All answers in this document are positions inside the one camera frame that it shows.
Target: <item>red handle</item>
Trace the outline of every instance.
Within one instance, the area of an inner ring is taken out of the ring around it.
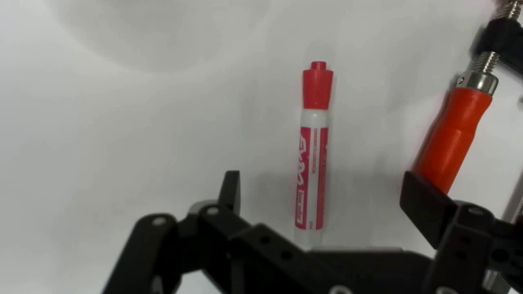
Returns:
[[[474,89],[455,88],[414,170],[447,194],[467,155],[477,124],[492,96]]]

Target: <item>white table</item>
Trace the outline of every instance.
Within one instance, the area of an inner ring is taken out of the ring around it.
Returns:
[[[100,292],[134,222],[215,198],[292,232],[301,71],[335,71],[324,244],[432,249],[400,210],[409,169],[491,0],[0,2],[0,285]],[[501,217],[523,170],[520,77],[450,192]],[[196,274],[180,293],[209,293]]]

